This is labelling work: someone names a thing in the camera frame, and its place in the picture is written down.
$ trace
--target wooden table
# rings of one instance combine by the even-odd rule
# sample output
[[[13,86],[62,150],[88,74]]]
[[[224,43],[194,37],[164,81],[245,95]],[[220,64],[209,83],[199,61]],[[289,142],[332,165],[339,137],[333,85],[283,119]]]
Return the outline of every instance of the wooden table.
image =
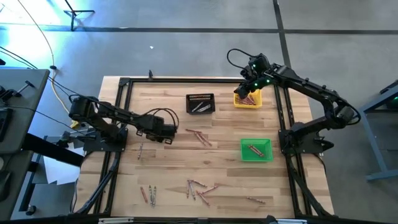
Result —
[[[114,103],[120,77],[104,77],[99,99]],[[277,132],[280,129],[274,88],[262,89],[262,108],[239,109],[233,105],[233,90],[237,84],[228,83],[135,83],[130,111],[144,113],[152,108],[172,108],[180,118],[180,127],[172,145],[156,143],[135,135],[128,126],[129,137],[119,166],[112,216],[130,217],[221,217],[264,218],[267,215],[294,217],[292,199],[284,156],[280,153]],[[214,93],[216,111],[208,115],[189,115],[185,111],[185,95]],[[290,91],[296,121],[312,119],[307,97]],[[158,113],[167,123],[167,113]],[[185,128],[202,131],[212,147],[204,147]],[[242,162],[240,139],[269,138],[272,140],[273,162]],[[137,150],[144,143],[141,159]],[[103,152],[95,152],[81,167],[78,181],[79,209],[98,185]],[[325,171],[313,155],[303,155],[307,183],[324,208],[333,213]],[[206,206],[199,197],[187,199],[187,179],[220,187],[206,198]],[[151,208],[142,198],[142,186],[157,187],[156,207]],[[105,190],[104,200],[108,194]],[[304,210],[301,191],[300,208]],[[265,205],[246,199],[252,196],[264,200]]]

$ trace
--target gray floor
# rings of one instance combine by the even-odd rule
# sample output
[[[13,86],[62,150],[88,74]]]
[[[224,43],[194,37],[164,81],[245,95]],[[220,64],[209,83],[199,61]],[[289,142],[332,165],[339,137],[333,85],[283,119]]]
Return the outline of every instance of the gray floor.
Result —
[[[67,8],[63,1],[40,1],[52,9],[48,17],[43,16],[39,7],[23,2],[41,24],[70,22],[62,12]],[[271,0],[70,2],[77,9],[96,10],[94,15],[80,15],[82,23],[92,27],[277,27]],[[279,4],[286,29],[398,29],[397,1],[280,0]],[[2,12],[1,22],[29,22],[18,5],[7,7],[22,18],[15,16],[5,21]],[[61,71],[57,80],[84,95],[98,95],[105,75],[146,75],[149,69],[155,75],[236,77],[239,70],[225,59],[225,53],[234,47],[253,54],[262,52],[272,62],[283,63],[277,34],[46,32],[45,35]],[[51,64],[48,47],[35,27],[2,30],[0,44],[38,67],[47,68]],[[288,34],[287,46],[292,67],[301,77],[337,90],[354,106],[365,104],[398,77],[398,35]],[[241,65],[248,60],[239,54],[232,59]],[[310,106],[314,118],[323,115],[319,103],[311,101]],[[70,122],[49,86],[38,110]],[[385,135],[379,131],[384,125],[392,132],[396,130],[393,119],[386,118],[371,119],[376,135]],[[64,130],[65,127],[41,115],[35,116],[30,128],[38,136],[60,134]],[[335,213],[344,218],[397,222],[398,178],[375,182],[366,182],[364,178],[379,168],[362,125],[323,133],[335,143],[324,158]],[[398,153],[385,151],[394,147],[391,144],[394,135],[389,136],[380,141],[381,147],[390,167],[397,167]],[[69,203],[60,196],[72,196],[72,188],[71,185],[37,187],[32,203],[39,211],[33,217],[67,213]],[[27,217],[15,212],[13,218]]]

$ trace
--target metal stand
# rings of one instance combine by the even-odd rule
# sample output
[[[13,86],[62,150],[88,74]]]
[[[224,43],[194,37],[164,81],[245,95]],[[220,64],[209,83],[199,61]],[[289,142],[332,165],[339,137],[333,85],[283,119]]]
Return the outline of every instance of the metal stand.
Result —
[[[368,104],[364,105],[358,110],[362,116],[363,126],[365,128],[366,134],[368,135],[368,139],[371,142],[374,155],[376,156],[377,163],[379,164],[381,170],[380,172],[367,175],[366,176],[367,180],[386,179],[398,176],[398,169],[389,170],[387,168],[386,163],[384,162],[383,156],[381,154],[381,151],[379,149],[379,146],[377,145],[377,142],[375,140],[375,135],[373,134],[369,121],[366,117],[367,113],[377,113],[377,112],[388,113],[389,110],[375,110],[375,109],[378,108],[379,106],[384,105],[386,102],[391,101],[397,96],[398,96],[398,85],[386,91],[385,93],[381,94],[375,100],[369,102]]]
[[[68,10],[64,10],[63,12],[66,14],[71,14],[70,17],[72,18],[72,21],[70,22],[70,30],[74,31],[73,29],[73,25],[75,23],[75,18],[77,16],[76,12],[82,13],[82,12],[95,12],[94,10],[73,10],[71,5],[69,4],[68,0],[65,0],[65,2],[67,3],[68,7],[70,8],[70,11]]]

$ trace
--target black tray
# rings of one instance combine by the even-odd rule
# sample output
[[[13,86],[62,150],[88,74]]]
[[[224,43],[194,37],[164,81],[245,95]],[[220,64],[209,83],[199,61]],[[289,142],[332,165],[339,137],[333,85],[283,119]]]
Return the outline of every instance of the black tray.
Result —
[[[214,101],[214,94],[212,93],[203,93],[203,94],[188,94],[186,97],[187,102],[187,113],[188,114],[210,114],[216,111],[216,105]],[[201,102],[203,102],[199,108],[195,109]],[[204,106],[211,105],[210,108],[203,112],[198,112],[198,110]]]

